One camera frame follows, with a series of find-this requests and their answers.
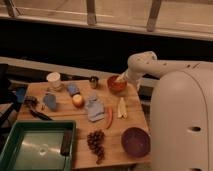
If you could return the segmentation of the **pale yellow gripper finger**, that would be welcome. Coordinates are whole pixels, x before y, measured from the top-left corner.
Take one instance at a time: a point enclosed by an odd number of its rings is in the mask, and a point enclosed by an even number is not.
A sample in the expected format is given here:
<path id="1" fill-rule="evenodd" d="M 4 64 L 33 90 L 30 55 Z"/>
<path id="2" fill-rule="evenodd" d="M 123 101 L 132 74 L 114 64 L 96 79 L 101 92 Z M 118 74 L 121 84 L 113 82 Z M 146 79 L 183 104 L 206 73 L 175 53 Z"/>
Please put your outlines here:
<path id="1" fill-rule="evenodd" d="M 115 80 L 115 82 L 118 82 L 118 83 L 125 82 L 125 81 L 126 80 L 125 80 L 125 74 L 124 73 L 119 75 Z"/>
<path id="2" fill-rule="evenodd" d="M 140 89 L 140 83 L 136 84 L 136 89 L 137 89 L 137 91 L 139 91 L 139 89 Z"/>

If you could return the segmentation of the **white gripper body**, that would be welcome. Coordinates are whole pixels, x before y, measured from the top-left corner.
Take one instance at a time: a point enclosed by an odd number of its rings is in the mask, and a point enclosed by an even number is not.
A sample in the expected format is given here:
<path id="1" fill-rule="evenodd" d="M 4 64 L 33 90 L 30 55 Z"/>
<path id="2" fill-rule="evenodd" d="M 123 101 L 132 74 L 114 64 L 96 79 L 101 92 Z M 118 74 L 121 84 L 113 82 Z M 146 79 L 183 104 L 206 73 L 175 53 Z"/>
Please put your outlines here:
<path id="1" fill-rule="evenodd" d="M 141 81 L 141 78 L 142 78 L 142 74 L 134 72 L 134 71 L 132 71 L 130 69 L 127 69 L 125 71 L 124 77 L 125 77 L 125 80 L 127 82 L 131 83 L 132 85 L 137 86 L 137 85 L 140 84 L 140 81 Z"/>

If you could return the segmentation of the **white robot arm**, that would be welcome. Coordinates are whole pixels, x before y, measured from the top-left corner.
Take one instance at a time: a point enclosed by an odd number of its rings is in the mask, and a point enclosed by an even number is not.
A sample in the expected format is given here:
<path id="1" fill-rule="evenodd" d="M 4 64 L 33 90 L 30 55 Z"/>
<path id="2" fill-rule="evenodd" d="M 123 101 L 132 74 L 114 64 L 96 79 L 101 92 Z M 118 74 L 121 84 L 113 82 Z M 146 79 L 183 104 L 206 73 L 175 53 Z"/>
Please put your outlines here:
<path id="1" fill-rule="evenodd" d="M 150 102 L 152 171 L 213 171 L 213 62 L 131 55 L 121 78 L 158 79 Z"/>

